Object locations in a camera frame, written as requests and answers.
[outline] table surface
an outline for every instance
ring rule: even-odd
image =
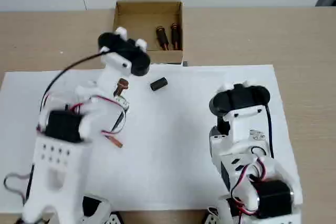
[[[185,8],[183,60],[190,65],[273,64],[303,188],[303,222],[336,212],[335,8]],[[56,70],[97,51],[112,10],[0,13],[5,71]],[[81,66],[99,68],[98,60]],[[125,223],[200,223],[204,211],[124,212]],[[0,215],[12,224],[13,215]]]

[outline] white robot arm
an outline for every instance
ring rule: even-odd
[[[100,204],[93,216],[83,212],[92,141],[108,138],[122,147],[114,136],[122,130],[129,108],[121,95],[128,88],[125,78],[145,75],[150,58],[146,42],[127,40],[124,28],[102,34],[98,44],[106,67],[97,81],[74,92],[46,92],[43,97],[29,197],[18,223],[37,223],[45,211],[55,212],[61,224],[114,220],[111,206],[103,199],[97,199]]]
[[[245,82],[221,88],[210,101],[217,116],[210,153],[228,191],[218,203],[221,224],[301,223],[300,184],[274,158],[269,100],[266,88]],[[249,126],[263,110],[269,134]]]

